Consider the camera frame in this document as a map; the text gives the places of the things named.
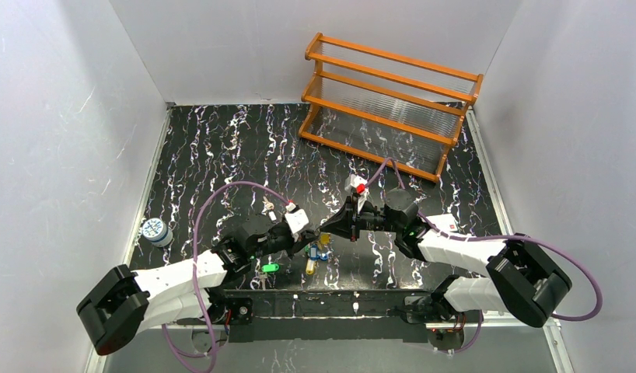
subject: green object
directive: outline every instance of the green object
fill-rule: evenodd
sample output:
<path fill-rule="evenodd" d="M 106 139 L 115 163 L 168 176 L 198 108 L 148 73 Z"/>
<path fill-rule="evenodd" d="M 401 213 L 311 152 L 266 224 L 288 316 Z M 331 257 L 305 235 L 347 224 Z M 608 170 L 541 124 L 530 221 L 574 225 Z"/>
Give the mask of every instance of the green object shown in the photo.
<path fill-rule="evenodd" d="M 270 263 L 263 266 L 264 274 L 271 274 L 271 273 L 277 272 L 278 270 L 279 270 L 279 264 L 276 264 L 276 263 Z"/>

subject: orange wooden shelf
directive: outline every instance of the orange wooden shelf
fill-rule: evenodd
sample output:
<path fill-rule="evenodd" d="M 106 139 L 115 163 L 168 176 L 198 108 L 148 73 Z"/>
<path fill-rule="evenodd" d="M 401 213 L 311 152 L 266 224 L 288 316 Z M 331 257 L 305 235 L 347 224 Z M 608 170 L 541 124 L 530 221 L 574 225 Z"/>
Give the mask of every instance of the orange wooden shelf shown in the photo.
<path fill-rule="evenodd" d="M 302 138 L 382 162 L 386 155 L 341 144 L 329 138 L 329 134 L 311 133 L 312 123 L 319 119 L 323 108 L 336 110 L 388 127 L 394 133 L 402 131 L 416 136 L 433 149 L 428 163 L 434 168 L 418 169 L 400 160 L 399 169 L 431 181 L 439 180 L 446 155 L 457 144 L 465 113 L 478 97 L 482 74 L 325 37 L 322 33 L 311 40 L 305 58 L 315 64 L 313 76 L 302 93 L 302 101 L 311 104 L 299 130 Z M 454 107 L 444 102 L 458 104 Z"/>

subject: yellow object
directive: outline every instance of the yellow object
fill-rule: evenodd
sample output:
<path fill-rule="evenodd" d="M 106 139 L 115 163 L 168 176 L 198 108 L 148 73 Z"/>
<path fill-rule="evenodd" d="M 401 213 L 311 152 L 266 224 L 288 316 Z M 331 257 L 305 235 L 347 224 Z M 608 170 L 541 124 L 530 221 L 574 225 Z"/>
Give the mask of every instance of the yellow object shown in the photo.
<path fill-rule="evenodd" d="M 306 260 L 306 274 L 313 274 L 316 271 L 316 261 L 307 259 Z"/>
<path fill-rule="evenodd" d="M 320 233 L 320 244 L 327 245 L 330 243 L 332 236 L 329 233 Z"/>

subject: black marbled floor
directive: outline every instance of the black marbled floor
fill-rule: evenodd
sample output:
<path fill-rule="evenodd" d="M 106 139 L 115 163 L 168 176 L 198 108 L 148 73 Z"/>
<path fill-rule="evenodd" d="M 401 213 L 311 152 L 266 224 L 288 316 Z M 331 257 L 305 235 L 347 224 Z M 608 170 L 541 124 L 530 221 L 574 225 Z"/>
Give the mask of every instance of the black marbled floor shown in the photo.
<path fill-rule="evenodd" d="M 346 197 L 345 178 L 350 173 L 366 178 L 378 165 L 300 139 L 298 129 L 307 110 L 303 104 L 174 107 L 145 211 L 145 218 L 167 221 L 174 240 L 162 250 L 139 239 L 131 269 L 161 267 L 191 258 L 195 208 L 230 181 L 255 181 L 279 191 L 306 210 L 314 227 L 338 211 Z M 462 232 L 499 233 L 467 125 L 449 153 L 439 183 L 406 174 L 403 178 L 426 215 L 449 212 Z M 383 190 L 396 185 L 393 170 L 387 168 L 370 189 L 373 203 L 382 205 Z M 222 233 L 236 227 L 248 214 L 260 213 L 262 197 L 261 192 L 248 187 L 228 190 L 202 222 L 201 249 L 216 243 Z M 276 210 L 281 211 L 279 204 Z M 391 235 L 381 232 L 363 234 L 356 244 L 333 238 L 329 261 L 320 263 L 313 276 L 306 275 L 306 261 L 301 256 L 290 260 L 279 253 L 261 258 L 256 265 L 279 263 L 281 270 L 267 279 L 266 288 L 288 290 L 429 289 L 454 271 L 463 274 L 449 265 L 409 260 L 393 248 L 392 242 Z M 261 281 L 253 270 L 225 287 L 259 289 Z"/>

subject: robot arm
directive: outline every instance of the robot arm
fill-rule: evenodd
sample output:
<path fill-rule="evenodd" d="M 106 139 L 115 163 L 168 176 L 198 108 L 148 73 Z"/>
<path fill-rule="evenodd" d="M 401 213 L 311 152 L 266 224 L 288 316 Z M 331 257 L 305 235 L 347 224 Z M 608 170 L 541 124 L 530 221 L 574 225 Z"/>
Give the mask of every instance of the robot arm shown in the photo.
<path fill-rule="evenodd" d="M 449 319 L 474 309 L 510 312 L 529 326 L 542 327 L 570 291 L 569 277 L 538 245 L 520 237 L 476 242 L 448 239 L 421 219 L 406 190 L 386 193 L 384 207 L 378 209 L 365 200 L 364 183 L 348 178 L 346 191 L 352 195 L 320 227 L 321 232 L 351 241 L 359 238 L 361 230 L 394 232 L 394 244 L 409 258 L 447 263 L 484 276 L 450 276 L 430 299 L 405 306 L 405 312 L 424 315 L 426 320 Z"/>
<path fill-rule="evenodd" d="M 252 258 L 286 251 L 289 256 L 317 239 L 304 210 L 294 204 L 279 223 L 267 215 L 248 217 L 211 250 L 197 258 L 197 282 L 207 307 L 209 294 L 251 268 Z M 96 352 L 111 354 L 137 333 L 185 318 L 200 318 L 192 282 L 193 260 L 153 270 L 130 271 L 120 265 L 110 270 L 80 302 L 76 311 Z"/>

